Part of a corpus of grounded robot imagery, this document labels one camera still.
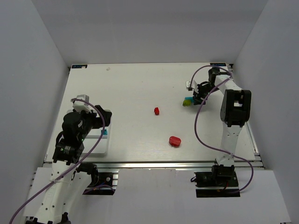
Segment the long cyan lego brick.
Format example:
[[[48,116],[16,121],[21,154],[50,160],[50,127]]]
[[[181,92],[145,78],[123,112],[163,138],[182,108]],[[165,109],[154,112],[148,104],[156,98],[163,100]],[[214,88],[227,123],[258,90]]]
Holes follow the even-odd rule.
[[[194,103],[193,97],[185,97],[184,101],[188,101],[188,102],[190,102],[192,104]]]

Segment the small cyan lego brick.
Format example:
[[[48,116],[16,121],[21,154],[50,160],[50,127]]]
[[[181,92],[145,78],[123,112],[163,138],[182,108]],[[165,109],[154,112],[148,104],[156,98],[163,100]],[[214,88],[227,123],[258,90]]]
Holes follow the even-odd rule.
[[[103,132],[103,135],[108,135],[108,130],[107,129],[105,129],[104,131],[102,130],[102,132]]]

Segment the small red lego brick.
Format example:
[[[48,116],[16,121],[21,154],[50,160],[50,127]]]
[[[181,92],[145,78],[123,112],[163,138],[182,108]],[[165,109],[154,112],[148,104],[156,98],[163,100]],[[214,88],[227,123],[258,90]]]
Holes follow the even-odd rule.
[[[154,108],[154,114],[155,114],[155,115],[159,115],[159,114],[160,114],[160,111],[159,111],[159,108],[158,108],[158,107],[155,107],[155,108]]]

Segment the large red rounded lego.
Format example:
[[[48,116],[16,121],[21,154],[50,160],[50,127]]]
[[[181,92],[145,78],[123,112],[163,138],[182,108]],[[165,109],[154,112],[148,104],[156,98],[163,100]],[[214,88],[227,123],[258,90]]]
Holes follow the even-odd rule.
[[[176,137],[176,136],[171,136],[169,138],[169,144],[172,147],[180,147],[180,145],[181,145],[181,139],[179,137]]]

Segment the green lego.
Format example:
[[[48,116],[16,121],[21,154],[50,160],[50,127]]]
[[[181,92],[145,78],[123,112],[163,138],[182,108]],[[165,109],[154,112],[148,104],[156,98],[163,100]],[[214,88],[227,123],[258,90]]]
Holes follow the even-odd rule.
[[[192,103],[188,102],[188,101],[183,101],[183,106],[191,106]]]

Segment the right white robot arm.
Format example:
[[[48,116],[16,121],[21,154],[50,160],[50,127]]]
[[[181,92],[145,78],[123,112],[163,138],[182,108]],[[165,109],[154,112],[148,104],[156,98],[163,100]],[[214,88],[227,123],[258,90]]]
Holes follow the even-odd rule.
[[[202,107],[215,91],[223,94],[220,119],[223,124],[221,146],[213,148],[221,153],[215,159],[212,171],[198,177],[200,186],[227,187],[235,179],[234,159],[237,141],[243,126],[248,122],[251,91],[243,90],[232,79],[232,73],[220,66],[209,65],[208,80],[200,84],[192,79],[188,90],[193,92],[192,104]]]

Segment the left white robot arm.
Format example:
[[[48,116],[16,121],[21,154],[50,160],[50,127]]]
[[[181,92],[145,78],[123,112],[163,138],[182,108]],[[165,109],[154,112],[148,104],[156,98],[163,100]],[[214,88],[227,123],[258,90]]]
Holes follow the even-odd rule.
[[[69,224],[80,197],[87,187],[98,183],[99,173],[93,163],[81,162],[83,141],[91,130],[108,127],[112,112],[100,105],[90,109],[87,104],[74,105],[63,117],[62,131],[58,134],[53,154],[51,186],[37,213],[28,224]]]

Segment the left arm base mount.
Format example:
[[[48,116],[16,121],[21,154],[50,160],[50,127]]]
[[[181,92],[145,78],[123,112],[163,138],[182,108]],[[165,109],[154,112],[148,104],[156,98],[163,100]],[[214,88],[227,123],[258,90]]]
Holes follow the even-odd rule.
[[[83,195],[112,196],[114,194],[112,172],[100,172],[96,164],[93,163],[82,163],[76,171],[78,173],[85,172],[91,177],[91,182],[84,190]]]

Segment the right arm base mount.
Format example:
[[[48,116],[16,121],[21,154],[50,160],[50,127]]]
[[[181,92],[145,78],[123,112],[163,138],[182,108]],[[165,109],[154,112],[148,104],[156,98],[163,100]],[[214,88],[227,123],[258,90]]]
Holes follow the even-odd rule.
[[[190,179],[196,186],[197,198],[240,197],[235,167],[213,165],[209,172],[195,172]]]

